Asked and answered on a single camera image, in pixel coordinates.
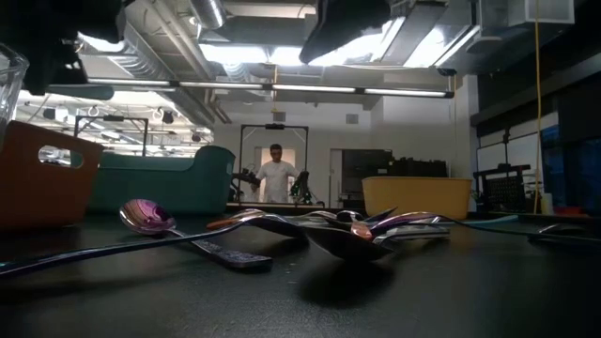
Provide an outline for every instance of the ceiling light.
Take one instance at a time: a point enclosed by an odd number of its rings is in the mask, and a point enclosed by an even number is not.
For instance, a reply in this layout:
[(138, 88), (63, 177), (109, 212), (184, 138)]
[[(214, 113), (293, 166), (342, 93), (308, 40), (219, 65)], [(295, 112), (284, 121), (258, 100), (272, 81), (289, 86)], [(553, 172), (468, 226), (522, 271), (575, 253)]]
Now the ceiling light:
[(300, 47), (277, 47), (270, 56), (270, 62), (279, 66), (302, 66), (300, 53)]
[(312, 91), (326, 93), (354, 93), (355, 88), (335, 87), (335, 86), (317, 86), (317, 85), (296, 85), (296, 84), (274, 84), (275, 90), (294, 90), (294, 91)]
[(432, 66), (444, 53), (444, 35), (434, 27), (415, 48), (403, 67), (427, 68)]
[(394, 38), (398, 35), (398, 31), (401, 30), (403, 23), (405, 22), (405, 17), (398, 18), (393, 22), (387, 22), (382, 26), (382, 32), (384, 34), (384, 38), (376, 50), (372, 53), (371, 62), (380, 61), (388, 48), (393, 43)]
[(88, 79), (93, 85), (151, 85), (151, 86), (169, 86), (169, 81), (160, 80), (134, 80), (134, 79)]
[(114, 131), (102, 131), (100, 133), (100, 135), (104, 136), (107, 139), (111, 139), (111, 140), (120, 140), (121, 139), (121, 135)]
[(90, 127), (94, 127), (97, 130), (103, 130), (104, 129), (104, 126), (102, 126), (102, 125), (100, 125), (100, 124), (98, 124), (96, 122), (90, 122)]
[(79, 33), (78, 38), (82, 39), (99, 52), (118, 53), (123, 52), (123, 50), (125, 49), (125, 43), (123, 41), (119, 41), (118, 43), (111, 43), (101, 38), (89, 37), (82, 33)]
[(443, 56), (440, 57), (440, 59), (438, 59), (438, 61), (436, 61), (434, 63), (434, 66), (436, 66), (436, 67), (442, 66), (442, 64), (444, 64), (451, 56), (453, 56), (455, 53), (457, 53), (459, 51), (459, 49), (461, 49), (461, 47), (463, 47), (463, 45), (468, 43), (471, 40), (471, 38), (473, 38), (473, 36), (475, 36), (479, 31), (480, 31), (479, 25), (473, 26), (473, 28), (468, 32), (468, 34), (466, 34), (465, 37), (463, 37), (461, 40), (459, 40), (459, 42), (457, 42), (457, 44), (455, 46), (453, 46), (450, 50), (448, 50)]
[(214, 89), (263, 89), (261, 84), (242, 84), (242, 83), (197, 83), (197, 82), (181, 82), (181, 86), (198, 87), (198, 88), (214, 88)]
[(208, 44), (200, 44), (199, 46), (208, 61), (221, 64), (268, 62), (267, 54), (262, 47), (213, 46)]
[(379, 89), (379, 88), (366, 88), (365, 94), (386, 95), (386, 96), (425, 97), (425, 98), (444, 98), (447, 96), (446, 92), (439, 92), (439, 91), (407, 90), (407, 89)]

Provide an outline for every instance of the green bin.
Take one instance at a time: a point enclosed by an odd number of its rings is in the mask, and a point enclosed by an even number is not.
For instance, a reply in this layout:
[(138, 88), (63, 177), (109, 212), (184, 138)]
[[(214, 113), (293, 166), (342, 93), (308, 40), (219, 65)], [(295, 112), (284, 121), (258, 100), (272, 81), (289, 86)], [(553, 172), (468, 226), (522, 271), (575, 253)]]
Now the green bin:
[(235, 158), (220, 146), (203, 146), (193, 159), (104, 153), (87, 210), (116, 214), (126, 202), (142, 198), (171, 213), (221, 214)]

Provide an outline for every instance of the yellow bin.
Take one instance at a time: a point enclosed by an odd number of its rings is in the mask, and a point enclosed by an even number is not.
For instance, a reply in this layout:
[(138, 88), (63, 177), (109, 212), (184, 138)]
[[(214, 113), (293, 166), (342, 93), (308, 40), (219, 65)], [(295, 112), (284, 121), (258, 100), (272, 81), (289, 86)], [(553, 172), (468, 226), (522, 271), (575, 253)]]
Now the yellow bin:
[(397, 207), (394, 215), (427, 211), (465, 220), (470, 205), (471, 179), (438, 177), (368, 177), (363, 195), (368, 215)]

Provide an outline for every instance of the spoon bowl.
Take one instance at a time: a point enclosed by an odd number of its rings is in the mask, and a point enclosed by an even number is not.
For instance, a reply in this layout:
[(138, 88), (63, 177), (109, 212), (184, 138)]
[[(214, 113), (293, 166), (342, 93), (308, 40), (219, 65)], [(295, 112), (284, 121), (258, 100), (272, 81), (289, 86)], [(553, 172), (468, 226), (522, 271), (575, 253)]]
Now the spoon bowl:
[(308, 225), (303, 230), (319, 248), (347, 261), (370, 262), (393, 253), (345, 230)]

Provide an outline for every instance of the ceiling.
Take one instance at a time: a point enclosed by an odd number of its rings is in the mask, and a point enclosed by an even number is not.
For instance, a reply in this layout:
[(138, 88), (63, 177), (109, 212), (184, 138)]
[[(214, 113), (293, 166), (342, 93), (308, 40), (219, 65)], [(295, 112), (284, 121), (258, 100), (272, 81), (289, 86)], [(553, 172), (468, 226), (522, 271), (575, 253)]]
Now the ceiling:
[[(403, 8), (416, 1), (420, 4), (419, 7), (403, 11)], [(126, 46), (129, 47), (120, 52), (106, 53), (107, 51), (88, 41), (80, 51), (80, 56), (90, 78), (140, 79), (139, 75), (142, 74), (145, 76), (142, 79), (146, 80), (239, 82), (239, 78), (235, 77), (231, 70), (226, 71), (222, 63), (217, 62), (223, 61), (219, 57), (209, 61), (211, 57), (204, 53), (206, 50), (202, 46), (258, 48), (271, 61), (278, 48), (299, 49), (307, 39), (316, 24), (314, 2), (312, 0), (223, 1), (227, 10), (225, 25), (214, 31), (201, 30), (199, 33), (190, 0), (136, 0), (126, 8)], [(424, 5), (424, 3), (435, 2), (447, 3), (448, 6), (441, 9), (440, 6), (429, 8)], [(576, 0), (576, 6), (581, 2), (582, 0)], [(482, 8), (475, 8), (472, 4), (478, 1), (471, 0), (426, 2), (394, 0), (391, 3), (393, 13), (397, 16), (382, 29), (377, 28), (365, 33), (367, 37), (380, 37), (381, 42), (378, 40), (378, 45), (365, 45), (369, 47), (359, 48), (359, 56), (348, 57), (344, 65), (286, 66), (284, 63), (274, 67), (269, 63), (240, 61), (243, 69), (242, 81), (271, 83), (277, 78), (278, 83), (291, 85), (368, 86), (445, 91), (451, 89), (448, 78), (441, 76), (434, 67), (425, 67), (433, 65), (439, 58), (442, 59), (440, 56), (451, 51), (454, 46), (457, 46), (456, 53), (437, 66), (456, 69), (459, 77), (466, 73), (492, 73), (503, 70), (533, 52), (532, 23), (510, 23), (510, 8), (506, 0), (482, 0)], [(386, 46), (390, 44), (390, 47), (380, 51), (380, 47), (385, 45), (384, 41), (388, 38), (386, 32), (393, 31), (397, 23), (399, 23), (398, 30), (390, 33), (390, 40), (386, 42)], [(542, 24), (541, 43), (544, 44), (557, 37), (567, 27), (569, 27), (567, 24)], [(473, 41), (480, 41), (482, 37), (498, 39), (494, 43), (476, 44), (468, 50)], [(465, 40), (463, 41), (465, 44), (458, 43), (459, 40)], [(334, 53), (340, 54), (345, 47)], [(232, 52), (226, 57), (243, 59), (246, 56), (242, 52), (237, 54)], [(137, 61), (131, 64), (123, 62), (134, 57), (138, 57), (135, 59)], [(117, 94), (110, 101), (70, 99), (52, 95), (44, 104), (54, 108), (67, 107), (71, 115), (86, 115), (90, 107), (97, 106), (101, 108), (101, 115), (148, 118), (150, 129), (155, 132), (149, 139), (150, 143), (158, 146), (173, 142), (198, 148), (210, 142), (212, 135), (209, 130), (197, 129), (203, 131), (203, 141), (193, 143), (192, 130), (196, 127), (206, 126), (212, 129), (216, 123), (237, 123), (236, 116), (240, 115), (240, 109), (253, 104), (263, 107), (261, 103), (273, 101), (274, 98), (282, 102), (314, 103), (316, 107), (319, 103), (351, 103), (359, 105), (364, 111), (372, 110), (379, 100), (378, 96), (298, 91), (279, 91), (274, 95), (272, 92), (219, 89), (211, 93), (199, 88), (178, 89), (177, 93), (128, 93)], [(43, 100), (44, 98), (29, 98), (22, 95), (18, 119), (34, 121), (40, 125), (62, 129), (67, 133), (72, 132), (72, 124), (67, 120), (49, 121), (40, 116), (32, 117), (37, 108), (31, 104), (26, 106), (25, 103), (35, 102), (41, 105)], [(232, 115), (230, 118), (226, 108), (233, 106), (238, 108), (236, 112), (230, 112)], [(172, 125), (163, 125), (156, 118), (160, 107), (168, 107), (177, 112)], [(261, 109), (261, 111), (265, 111), (266, 115), (269, 114), (268, 110)], [(124, 129), (122, 125), (114, 122), (100, 121), (100, 123), (106, 130), (120, 130), (123, 134), (126, 134), (123, 130), (130, 132), (140, 127), (134, 127), (130, 123)], [(164, 131), (174, 133), (169, 136), (157, 134)], [(99, 131), (88, 131), (83, 137), (98, 140), (99, 133)], [(140, 133), (132, 131), (126, 141), (123, 139), (120, 141), (136, 144), (140, 140)]]

